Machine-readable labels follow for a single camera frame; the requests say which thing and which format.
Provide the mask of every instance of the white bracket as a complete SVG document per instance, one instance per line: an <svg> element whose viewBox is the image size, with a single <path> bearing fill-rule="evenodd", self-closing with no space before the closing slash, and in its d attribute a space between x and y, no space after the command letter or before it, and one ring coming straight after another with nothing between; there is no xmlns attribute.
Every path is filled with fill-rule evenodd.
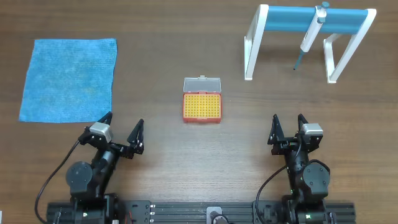
<svg viewBox="0 0 398 224"><path fill-rule="evenodd" d="M256 65L262 35L266 28L268 5L261 4L253 20L251 21L248 34L244 37L244 79L252 80L254 66Z"/></svg>
<svg viewBox="0 0 398 224"><path fill-rule="evenodd" d="M337 63L336 67L335 67L335 61L333 60L333 49L331 45L333 41L335 41L340 37L340 35L332 34L331 36L323 40L323 49L325 51L326 76L328 79L328 83L336 83L341 72L347 65L351 56L353 56L356 48L361 43L365 34L369 30L369 27L371 26L375 16L376 16L376 10L368 9L368 16L366 17L365 21L362 23L361 28L359 28L358 33L351 36L351 39L348 42L348 46L344 51L343 56L341 56L341 59Z"/></svg>

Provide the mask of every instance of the transparent lid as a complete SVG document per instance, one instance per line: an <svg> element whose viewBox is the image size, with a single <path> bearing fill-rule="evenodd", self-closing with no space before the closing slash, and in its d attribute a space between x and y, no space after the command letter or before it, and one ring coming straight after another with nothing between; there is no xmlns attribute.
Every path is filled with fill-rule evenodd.
<svg viewBox="0 0 398 224"><path fill-rule="evenodd" d="M207 78L201 75L199 78L185 78L184 93L221 93L221 79Z"/></svg>

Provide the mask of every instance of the wooden tabletop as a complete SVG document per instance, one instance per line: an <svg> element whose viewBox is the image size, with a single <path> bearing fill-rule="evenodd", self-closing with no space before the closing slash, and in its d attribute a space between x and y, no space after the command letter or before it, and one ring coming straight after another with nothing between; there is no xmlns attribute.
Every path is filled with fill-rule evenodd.
<svg viewBox="0 0 398 224"><path fill-rule="evenodd" d="M326 83L320 35L302 65L301 33L265 33L254 80L243 78L243 38L259 4L314 6L320 1L0 1L0 210L3 223L38 223L34 200L83 128L90 123L18 121L35 39L116 38L113 82L115 141L124 143L145 119L143 155L117 166L108 192L126 200L252 202L284 165L266 144L272 115L286 136L297 115L324 130L310 154L331 168L328 200L355 203L358 223L397 223L398 4L332 1L331 7L375 8L377 16L337 84ZM348 37L333 45L340 57ZM184 77L220 77L220 124L182 121ZM68 167L91 161L96 149L78 146L40 200L67 201ZM289 194L286 172L262 199Z"/></svg>

